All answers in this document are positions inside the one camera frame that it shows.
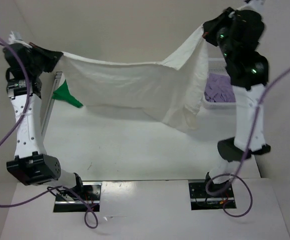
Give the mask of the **green t shirt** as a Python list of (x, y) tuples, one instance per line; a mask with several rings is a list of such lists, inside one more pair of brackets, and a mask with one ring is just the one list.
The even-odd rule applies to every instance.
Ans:
[(67, 102), (68, 104), (82, 108), (83, 104), (79, 102), (74, 96), (71, 95), (67, 81), (65, 80), (61, 86), (56, 89), (52, 94), (52, 99)]

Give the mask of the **cream white t shirt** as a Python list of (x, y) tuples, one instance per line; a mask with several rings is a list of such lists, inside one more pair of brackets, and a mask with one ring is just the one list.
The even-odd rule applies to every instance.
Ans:
[(198, 128), (209, 76), (204, 29), (198, 27), (162, 61), (118, 63), (64, 52), (57, 63), (70, 94), (85, 106), (143, 110), (182, 132)]

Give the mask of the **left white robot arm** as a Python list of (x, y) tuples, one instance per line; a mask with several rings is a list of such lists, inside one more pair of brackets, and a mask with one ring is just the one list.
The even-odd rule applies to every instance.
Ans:
[(82, 179), (63, 170), (59, 160), (47, 154), (42, 136), (40, 75), (52, 72), (62, 53), (21, 43), (10, 44), (3, 53), (9, 64), (6, 91), (17, 124), (14, 159), (6, 163), (7, 171), (25, 186), (64, 186), (72, 199), (81, 199), (85, 194)]

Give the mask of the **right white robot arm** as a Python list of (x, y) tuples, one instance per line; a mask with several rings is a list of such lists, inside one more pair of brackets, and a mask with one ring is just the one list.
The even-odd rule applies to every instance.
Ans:
[(244, 160), (264, 155), (271, 147), (263, 133), (264, 108), (260, 102), (269, 82), (269, 62), (257, 52), (265, 30), (261, 15), (251, 9), (226, 8), (203, 24), (203, 38), (219, 47), (235, 97), (235, 135), (217, 143), (221, 162), (206, 174), (204, 191), (210, 197), (223, 193)]

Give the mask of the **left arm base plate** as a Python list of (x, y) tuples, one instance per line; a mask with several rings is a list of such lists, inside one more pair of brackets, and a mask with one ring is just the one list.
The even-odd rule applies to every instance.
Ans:
[[(89, 205), (94, 212), (100, 211), (102, 182), (83, 182), (83, 192), (79, 193), (82, 200)], [(64, 190), (57, 190), (54, 193), (54, 213), (82, 213), (87, 207), (72, 193), (65, 193)]]

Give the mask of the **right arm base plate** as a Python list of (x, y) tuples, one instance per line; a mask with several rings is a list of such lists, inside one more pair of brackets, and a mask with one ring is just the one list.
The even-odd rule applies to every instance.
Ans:
[(191, 210), (236, 209), (235, 197), (230, 187), (225, 193), (211, 196), (206, 193), (204, 180), (188, 182)]

